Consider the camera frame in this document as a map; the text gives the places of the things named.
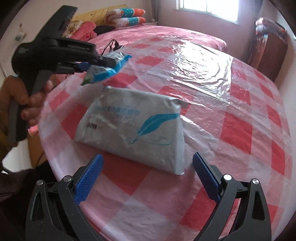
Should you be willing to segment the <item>person's left hand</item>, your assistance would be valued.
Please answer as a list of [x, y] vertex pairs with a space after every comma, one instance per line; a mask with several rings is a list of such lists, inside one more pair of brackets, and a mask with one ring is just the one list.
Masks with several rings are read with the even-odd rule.
[[36, 126], [40, 120], [41, 110], [47, 94], [53, 89], [53, 82], [48, 80], [43, 90], [29, 96], [24, 82], [14, 76], [8, 76], [1, 87], [1, 132], [8, 134], [8, 112], [12, 100], [25, 108], [21, 112], [22, 120], [29, 126]]

